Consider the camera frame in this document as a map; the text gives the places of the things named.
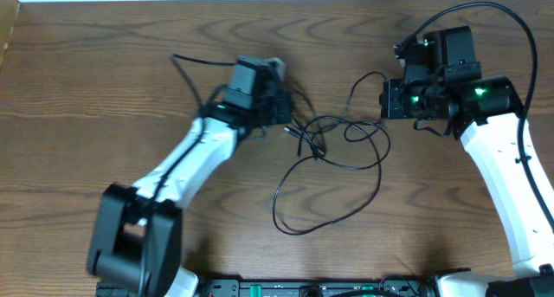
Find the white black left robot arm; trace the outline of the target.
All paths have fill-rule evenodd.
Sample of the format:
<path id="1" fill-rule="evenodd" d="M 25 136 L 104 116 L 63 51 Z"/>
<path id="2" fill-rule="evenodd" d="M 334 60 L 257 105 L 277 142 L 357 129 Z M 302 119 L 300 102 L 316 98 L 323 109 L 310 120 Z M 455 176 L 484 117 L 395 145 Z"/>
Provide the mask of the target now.
<path id="1" fill-rule="evenodd" d="M 231 66 L 229 83 L 198 102 L 187 135 L 156 168 L 102 193 L 90 275 L 138 296 L 195 294 L 199 278 L 181 265 L 184 211 L 254 129 L 288 124 L 293 110 L 281 59 L 241 55 Z"/>

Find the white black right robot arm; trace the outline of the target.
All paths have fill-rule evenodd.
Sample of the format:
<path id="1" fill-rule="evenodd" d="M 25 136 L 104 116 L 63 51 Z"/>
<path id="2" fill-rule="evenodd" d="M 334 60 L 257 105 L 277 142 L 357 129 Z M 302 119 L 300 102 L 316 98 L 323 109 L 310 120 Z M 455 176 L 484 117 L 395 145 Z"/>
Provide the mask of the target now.
<path id="1" fill-rule="evenodd" d="M 383 84 L 385 119 L 444 119 L 477 165 L 502 222 L 514 277 L 456 269 L 434 275 L 422 296 L 551 296 L 553 188 L 531 141 L 524 105 L 505 76 L 485 77 L 471 29 L 410 37 L 395 47 L 403 77 Z"/>

